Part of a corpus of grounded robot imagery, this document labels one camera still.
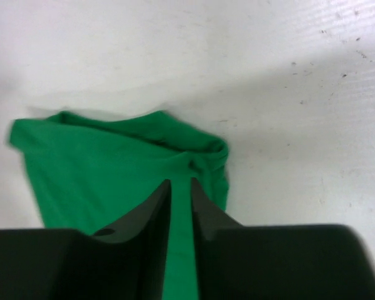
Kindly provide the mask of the green t-shirt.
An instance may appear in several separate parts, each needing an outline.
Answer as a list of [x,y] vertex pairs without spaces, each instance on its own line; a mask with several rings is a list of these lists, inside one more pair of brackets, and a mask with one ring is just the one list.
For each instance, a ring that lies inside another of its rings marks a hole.
[[141,204],[164,180],[172,204],[164,299],[197,299],[191,179],[226,207],[227,143],[166,112],[123,121],[63,111],[13,122],[9,143],[26,173],[47,228],[92,234]]

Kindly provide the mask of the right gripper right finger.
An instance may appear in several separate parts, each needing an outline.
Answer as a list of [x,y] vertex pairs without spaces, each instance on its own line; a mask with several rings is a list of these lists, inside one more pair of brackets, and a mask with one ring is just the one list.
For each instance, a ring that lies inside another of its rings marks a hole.
[[200,299],[375,299],[375,272],[347,226],[244,226],[191,180]]

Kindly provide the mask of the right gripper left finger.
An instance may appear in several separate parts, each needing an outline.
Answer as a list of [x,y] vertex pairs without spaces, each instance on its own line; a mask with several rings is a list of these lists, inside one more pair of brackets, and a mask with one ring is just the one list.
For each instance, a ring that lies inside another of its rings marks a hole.
[[0,229],[0,299],[161,299],[171,183],[89,236]]

